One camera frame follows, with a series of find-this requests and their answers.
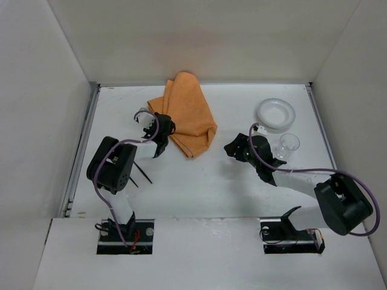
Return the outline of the orange cloth placemat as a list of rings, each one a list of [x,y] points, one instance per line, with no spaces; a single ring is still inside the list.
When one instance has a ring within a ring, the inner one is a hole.
[[[218,126],[193,74],[179,72],[168,80],[163,96],[149,100],[148,108],[171,117],[176,126],[172,141],[187,157],[196,158],[210,147]]]

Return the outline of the black plastic knife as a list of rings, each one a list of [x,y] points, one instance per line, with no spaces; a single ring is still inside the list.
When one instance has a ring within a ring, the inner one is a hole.
[[[145,173],[145,171],[136,163],[134,162],[134,165],[136,166],[136,168],[138,169],[138,171],[151,183],[153,184],[153,182],[151,181],[151,179],[149,178],[149,176]]]

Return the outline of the clear plastic cup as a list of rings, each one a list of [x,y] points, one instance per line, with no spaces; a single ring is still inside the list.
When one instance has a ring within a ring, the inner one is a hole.
[[[299,146],[299,138],[294,134],[286,133],[280,137],[275,153],[280,159],[287,160]]]

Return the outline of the white round plate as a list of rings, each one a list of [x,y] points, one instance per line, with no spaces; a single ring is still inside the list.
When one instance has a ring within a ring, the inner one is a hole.
[[[256,113],[265,125],[274,129],[286,129],[296,119],[292,105],[278,98],[268,98],[260,102]]]

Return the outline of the black plastic fork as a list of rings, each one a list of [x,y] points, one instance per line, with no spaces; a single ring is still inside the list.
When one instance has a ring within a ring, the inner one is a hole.
[[[130,180],[137,188],[139,188],[139,186],[137,185],[137,183],[136,183],[131,177],[129,177],[129,180]]]

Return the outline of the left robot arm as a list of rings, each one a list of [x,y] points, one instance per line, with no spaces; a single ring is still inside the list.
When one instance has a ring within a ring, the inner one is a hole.
[[[139,140],[118,140],[106,136],[102,139],[86,170],[86,177],[93,183],[98,197],[108,206],[108,232],[129,238],[134,231],[135,214],[128,198],[120,192],[131,180],[135,161],[159,157],[169,143],[176,126],[172,118],[146,109],[139,110],[134,120],[143,125]]]

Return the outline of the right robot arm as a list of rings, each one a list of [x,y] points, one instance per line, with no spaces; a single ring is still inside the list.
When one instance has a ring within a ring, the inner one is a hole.
[[[355,176],[334,169],[287,169],[286,163],[273,157],[266,137],[238,134],[224,146],[229,157],[251,164],[260,179],[276,187],[292,189],[311,196],[318,206],[290,220],[296,229],[329,228],[338,235],[355,235],[353,231],[372,214],[374,226],[364,236],[376,232],[380,225],[379,205],[370,189]]]

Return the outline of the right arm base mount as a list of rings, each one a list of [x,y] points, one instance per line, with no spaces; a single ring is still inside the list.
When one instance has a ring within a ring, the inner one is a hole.
[[[322,254],[325,241],[319,229],[296,230],[280,218],[261,219],[259,237],[265,254]]]

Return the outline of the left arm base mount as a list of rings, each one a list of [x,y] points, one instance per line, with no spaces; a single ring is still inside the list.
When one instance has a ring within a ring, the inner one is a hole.
[[[98,255],[150,255],[153,250],[155,221],[138,219],[134,226],[122,235],[123,243],[115,223],[108,219],[96,223],[94,228],[99,232],[97,243]]]

